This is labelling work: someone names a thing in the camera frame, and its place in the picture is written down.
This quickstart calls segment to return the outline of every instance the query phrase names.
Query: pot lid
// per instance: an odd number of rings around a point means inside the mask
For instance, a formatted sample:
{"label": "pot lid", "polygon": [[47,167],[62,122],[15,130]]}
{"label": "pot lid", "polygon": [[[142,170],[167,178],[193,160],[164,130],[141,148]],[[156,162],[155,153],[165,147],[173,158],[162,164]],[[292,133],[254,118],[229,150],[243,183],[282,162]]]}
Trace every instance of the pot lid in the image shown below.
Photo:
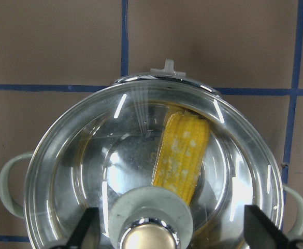
{"label": "pot lid", "polygon": [[242,248],[245,204],[258,205],[279,227],[279,170],[243,115],[202,83],[180,75],[135,75],[73,106],[40,141],[25,185],[25,218],[33,246],[68,238],[83,211],[96,206],[100,248],[113,248],[111,207],[126,192],[153,184],[167,121],[178,113],[204,120],[210,128],[188,202],[190,247]]}

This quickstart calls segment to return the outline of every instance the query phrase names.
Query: corn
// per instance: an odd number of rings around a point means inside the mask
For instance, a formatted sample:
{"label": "corn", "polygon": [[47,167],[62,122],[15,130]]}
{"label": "corn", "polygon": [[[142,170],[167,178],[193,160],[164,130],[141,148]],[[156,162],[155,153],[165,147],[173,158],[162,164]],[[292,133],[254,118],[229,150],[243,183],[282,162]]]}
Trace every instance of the corn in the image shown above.
{"label": "corn", "polygon": [[172,113],[162,135],[152,184],[173,191],[189,205],[209,136],[206,120],[189,112]]}

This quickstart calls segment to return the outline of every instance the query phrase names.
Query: glass lid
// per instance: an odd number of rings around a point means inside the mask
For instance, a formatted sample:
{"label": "glass lid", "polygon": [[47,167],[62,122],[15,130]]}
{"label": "glass lid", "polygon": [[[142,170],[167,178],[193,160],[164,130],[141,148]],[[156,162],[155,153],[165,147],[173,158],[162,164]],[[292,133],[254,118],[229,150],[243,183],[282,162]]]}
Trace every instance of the glass lid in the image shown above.
{"label": "glass lid", "polygon": [[280,174],[251,124],[203,84],[139,75],[81,101],[44,135],[26,177],[31,243],[68,238],[84,210],[99,207],[99,248],[113,248],[111,208],[152,185],[190,208],[189,248],[247,247],[245,204],[258,205],[278,227],[282,221]]}

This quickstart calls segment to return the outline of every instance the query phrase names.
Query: pot handle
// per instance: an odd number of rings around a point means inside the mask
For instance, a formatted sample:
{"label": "pot handle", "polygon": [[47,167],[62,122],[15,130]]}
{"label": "pot handle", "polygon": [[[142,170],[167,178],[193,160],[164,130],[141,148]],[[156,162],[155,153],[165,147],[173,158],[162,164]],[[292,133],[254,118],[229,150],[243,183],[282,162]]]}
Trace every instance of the pot handle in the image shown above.
{"label": "pot handle", "polygon": [[3,205],[6,207],[6,209],[13,215],[19,217],[19,218],[24,218],[23,215],[23,207],[20,206],[15,202],[15,200],[12,198],[10,194],[10,190],[8,187],[8,179],[10,175],[10,171],[12,167],[21,160],[25,159],[31,159],[33,156],[33,151],[26,152],[23,154],[20,154],[11,160],[9,160],[2,168],[1,173],[0,173],[0,198],[3,203]]}
{"label": "pot handle", "polygon": [[302,196],[288,185],[283,184],[283,189],[289,193],[296,201],[297,204],[297,216],[295,223],[291,230],[287,233],[290,236],[301,236],[303,233],[303,198]]}

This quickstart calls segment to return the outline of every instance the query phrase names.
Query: metallic knob top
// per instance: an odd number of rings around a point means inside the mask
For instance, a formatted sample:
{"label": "metallic knob top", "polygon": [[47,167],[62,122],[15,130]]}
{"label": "metallic knob top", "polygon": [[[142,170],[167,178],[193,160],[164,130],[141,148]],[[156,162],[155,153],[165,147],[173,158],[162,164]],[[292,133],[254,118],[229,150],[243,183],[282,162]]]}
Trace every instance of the metallic knob top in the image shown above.
{"label": "metallic knob top", "polygon": [[122,249],[177,249],[172,234],[156,224],[145,224],[130,229],[123,237]]}

